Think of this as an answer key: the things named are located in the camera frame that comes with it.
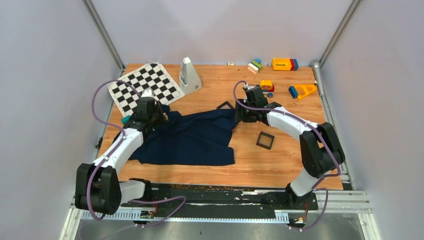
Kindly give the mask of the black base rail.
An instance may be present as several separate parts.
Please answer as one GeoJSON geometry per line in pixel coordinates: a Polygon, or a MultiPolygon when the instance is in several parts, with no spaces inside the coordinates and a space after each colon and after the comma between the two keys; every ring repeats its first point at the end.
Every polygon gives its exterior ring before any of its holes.
{"type": "Polygon", "coordinates": [[[144,201],[154,204],[155,217],[197,219],[271,219],[276,211],[305,214],[318,210],[314,193],[296,197],[283,188],[153,183],[144,201]]]}

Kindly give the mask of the grey metal pipe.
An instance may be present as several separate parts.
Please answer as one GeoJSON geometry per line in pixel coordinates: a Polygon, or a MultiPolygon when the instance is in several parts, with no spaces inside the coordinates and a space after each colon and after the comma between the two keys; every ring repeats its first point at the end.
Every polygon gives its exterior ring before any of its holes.
{"type": "Polygon", "coordinates": [[[317,84],[317,90],[318,90],[318,94],[320,97],[323,97],[325,95],[325,85],[324,85],[324,80],[323,80],[323,75],[321,72],[321,64],[320,61],[317,59],[314,59],[311,63],[310,66],[312,68],[313,71],[313,75],[317,84]]]}

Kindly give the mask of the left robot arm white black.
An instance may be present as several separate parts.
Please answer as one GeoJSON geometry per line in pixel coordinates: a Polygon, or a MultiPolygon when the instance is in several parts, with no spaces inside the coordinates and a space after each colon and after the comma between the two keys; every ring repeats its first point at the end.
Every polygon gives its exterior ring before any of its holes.
{"type": "Polygon", "coordinates": [[[149,206],[153,201],[150,182],[141,178],[120,182],[118,174],[154,129],[166,120],[161,104],[153,97],[137,100],[135,112],[110,148],[93,163],[78,167],[75,206],[94,216],[113,215],[121,204],[132,200],[142,207],[149,206]]]}

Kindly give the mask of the toy car with yellow top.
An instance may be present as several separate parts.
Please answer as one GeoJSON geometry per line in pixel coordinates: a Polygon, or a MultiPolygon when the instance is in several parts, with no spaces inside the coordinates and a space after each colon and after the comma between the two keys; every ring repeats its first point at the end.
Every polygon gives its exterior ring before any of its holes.
{"type": "Polygon", "coordinates": [[[272,98],[275,94],[276,89],[271,80],[263,79],[256,86],[259,87],[262,90],[263,94],[266,95],[268,98],[272,98]]]}

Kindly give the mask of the yellow red blue brick box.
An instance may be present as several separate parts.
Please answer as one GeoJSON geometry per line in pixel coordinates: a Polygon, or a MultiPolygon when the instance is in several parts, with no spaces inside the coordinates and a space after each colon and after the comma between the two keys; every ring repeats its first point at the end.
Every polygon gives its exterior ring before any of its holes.
{"type": "Polygon", "coordinates": [[[299,64],[294,58],[273,58],[272,68],[274,71],[297,71],[299,64]]]}

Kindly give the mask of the white green blue brick stack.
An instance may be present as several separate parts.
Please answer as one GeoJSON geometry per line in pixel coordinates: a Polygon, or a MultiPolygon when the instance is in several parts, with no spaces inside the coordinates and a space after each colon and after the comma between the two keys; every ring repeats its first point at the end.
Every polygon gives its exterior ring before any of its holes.
{"type": "Polygon", "coordinates": [[[249,71],[251,71],[254,74],[257,74],[261,71],[262,69],[262,65],[261,65],[261,60],[256,58],[254,60],[252,60],[248,65],[247,65],[247,69],[249,71]]]}

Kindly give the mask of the black square frame box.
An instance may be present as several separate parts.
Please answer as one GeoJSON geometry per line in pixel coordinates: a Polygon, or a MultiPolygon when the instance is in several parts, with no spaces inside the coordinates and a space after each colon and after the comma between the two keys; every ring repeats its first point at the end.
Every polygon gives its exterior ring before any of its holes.
{"type": "Polygon", "coordinates": [[[274,135],[261,131],[257,138],[256,145],[261,148],[271,150],[274,143],[274,139],[274,135]]]}

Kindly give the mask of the white metronome-shaped object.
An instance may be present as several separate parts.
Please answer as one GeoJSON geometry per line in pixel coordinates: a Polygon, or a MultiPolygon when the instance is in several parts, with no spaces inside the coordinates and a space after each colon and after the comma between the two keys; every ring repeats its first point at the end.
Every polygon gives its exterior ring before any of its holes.
{"type": "Polygon", "coordinates": [[[183,58],[180,63],[179,87],[185,95],[192,94],[202,88],[202,81],[189,57],[183,58]]]}

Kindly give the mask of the orange blue toy ramp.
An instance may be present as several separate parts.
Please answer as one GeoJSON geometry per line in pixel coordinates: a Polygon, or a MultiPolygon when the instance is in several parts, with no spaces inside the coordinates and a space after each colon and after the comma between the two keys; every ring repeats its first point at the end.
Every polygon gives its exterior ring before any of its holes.
{"type": "Polygon", "coordinates": [[[288,91],[293,99],[303,99],[318,90],[315,84],[293,84],[288,91]]]}

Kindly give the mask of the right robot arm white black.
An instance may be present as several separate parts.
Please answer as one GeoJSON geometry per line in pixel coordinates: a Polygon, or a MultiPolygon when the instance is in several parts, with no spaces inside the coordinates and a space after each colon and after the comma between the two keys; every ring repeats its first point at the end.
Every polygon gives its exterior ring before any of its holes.
{"type": "Polygon", "coordinates": [[[340,165],[346,156],[335,128],[329,122],[318,124],[305,120],[282,105],[272,102],[258,86],[244,85],[245,98],[236,99],[236,121],[261,122],[288,134],[300,144],[303,169],[287,186],[286,204],[298,209],[306,201],[305,195],[312,192],[327,177],[339,176],[340,165]]]}

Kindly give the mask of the teal block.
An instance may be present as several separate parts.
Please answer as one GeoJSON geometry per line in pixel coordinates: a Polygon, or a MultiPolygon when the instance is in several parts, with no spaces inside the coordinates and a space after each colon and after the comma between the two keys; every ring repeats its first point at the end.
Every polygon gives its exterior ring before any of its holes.
{"type": "Polygon", "coordinates": [[[126,125],[130,121],[131,116],[127,115],[121,119],[123,125],[126,125]]]}

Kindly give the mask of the navy blue garment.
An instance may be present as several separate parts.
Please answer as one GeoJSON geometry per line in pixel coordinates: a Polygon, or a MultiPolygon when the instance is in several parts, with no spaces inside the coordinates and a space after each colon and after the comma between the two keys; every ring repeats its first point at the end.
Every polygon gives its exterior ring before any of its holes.
{"type": "Polygon", "coordinates": [[[210,110],[181,115],[161,105],[166,122],[156,127],[131,156],[142,164],[228,166],[235,163],[229,146],[237,126],[236,111],[210,110]]]}

